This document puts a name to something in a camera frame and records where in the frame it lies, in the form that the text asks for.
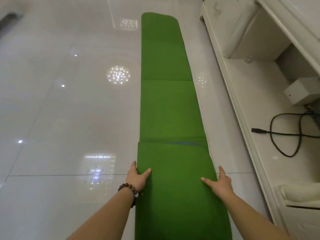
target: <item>white tile floor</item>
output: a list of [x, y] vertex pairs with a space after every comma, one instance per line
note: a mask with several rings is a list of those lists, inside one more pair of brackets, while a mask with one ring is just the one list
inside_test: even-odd
[[[124, 181], [139, 141], [143, 12], [178, 19], [214, 165], [268, 215], [202, 0], [20, 1], [24, 17], [0, 32], [0, 239], [64, 239]], [[106, 76], [117, 65], [122, 84]]]

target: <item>dark object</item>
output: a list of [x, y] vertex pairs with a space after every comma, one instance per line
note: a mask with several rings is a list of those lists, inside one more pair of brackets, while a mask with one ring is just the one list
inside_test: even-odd
[[[287, 133], [278, 133], [278, 132], [273, 132], [272, 131], [272, 124], [273, 124], [273, 121], [276, 117], [280, 116], [280, 115], [298, 115], [300, 116], [299, 117], [299, 123], [298, 123], [298, 128], [299, 128], [299, 133], [298, 134], [287, 134]], [[270, 139], [271, 139], [271, 142], [272, 144], [275, 146], [275, 148], [284, 156], [286, 157], [294, 157], [300, 147], [301, 147], [301, 143], [302, 143], [302, 137], [303, 136], [306, 136], [306, 137], [311, 137], [311, 138], [320, 138], [320, 136], [310, 136], [310, 135], [305, 135], [305, 134], [302, 134], [302, 128], [301, 128], [301, 120], [304, 116], [314, 116], [314, 117], [317, 117], [317, 116], [320, 116], [320, 114], [314, 112], [314, 111], [307, 111], [305, 113], [281, 113], [281, 114], [278, 114], [276, 116], [274, 116], [270, 122], [270, 131], [267, 131], [267, 130], [264, 130], [264, 129], [257, 129], [257, 128], [252, 128], [251, 129], [251, 132], [253, 133], [258, 133], [258, 134], [266, 134], [266, 133], [269, 133], [270, 134]], [[298, 145], [297, 145], [297, 148], [295, 150], [295, 152], [292, 154], [292, 155], [287, 155], [285, 154], [283, 151], [280, 150], [280, 148], [276, 145], [276, 143], [274, 142], [273, 140], [273, 137], [272, 137], [272, 134], [276, 134], [276, 135], [283, 135], [283, 136], [298, 136], [299, 137], [299, 141], [298, 141]]]
[[132, 202], [132, 205], [131, 205], [131, 208], [134, 207], [136, 205], [136, 194], [138, 193], [137, 191], [135, 191], [135, 188], [132, 186], [132, 184], [128, 184], [128, 183], [125, 183], [125, 184], [122, 184], [120, 185], [118, 191], [122, 190], [123, 188], [125, 187], [128, 187], [129, 189], [131, 189], [133, 195], [134, 195], [134, 199], [133, 199], [133, 202]]

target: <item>person's right hand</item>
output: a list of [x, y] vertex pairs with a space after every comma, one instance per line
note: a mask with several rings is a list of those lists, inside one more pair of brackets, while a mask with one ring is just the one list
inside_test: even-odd
[[202, 177], [201, 180], [208, 185], [212, 191], [218, 196], [221, 200], [229, 197], [234, 194], [233, 188], [231, 185], [231, 178], [226, 176], [225, 171], [222, 166], [219, 166], [219, 179], [218, 181], [211, 181], [210, 179]]

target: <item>person's left hand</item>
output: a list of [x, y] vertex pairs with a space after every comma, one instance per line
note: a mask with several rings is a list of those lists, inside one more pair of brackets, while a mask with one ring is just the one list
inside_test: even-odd
[[131, 164], [130, 170], [127, 172], [125, 182], [132, 184], [137, 192], [140, 192], [146, 185], [146, 180], [151, 174], [151, 168], [139, 175], [136, 168], [136, 161]]

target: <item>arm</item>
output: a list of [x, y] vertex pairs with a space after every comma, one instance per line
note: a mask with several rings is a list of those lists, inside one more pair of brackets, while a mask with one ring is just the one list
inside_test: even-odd
[[201, 180], [210, 186], [225, 204], [244, 240], [292, 240], [285, 231], [272, 224], [233, 192], [231, 178], [226, 176], [221, 166], [219, 172], [217, 182], [203, 177]]
[[[126, 183], [141, 191], [151, 173], [148, 169], [138, 175], [136, 162], [127, 173]], [[134, 194], [125, 187], [118, 191], [100, 210], [82, 224], [67, 240], [120, 240], [125, 229]]]

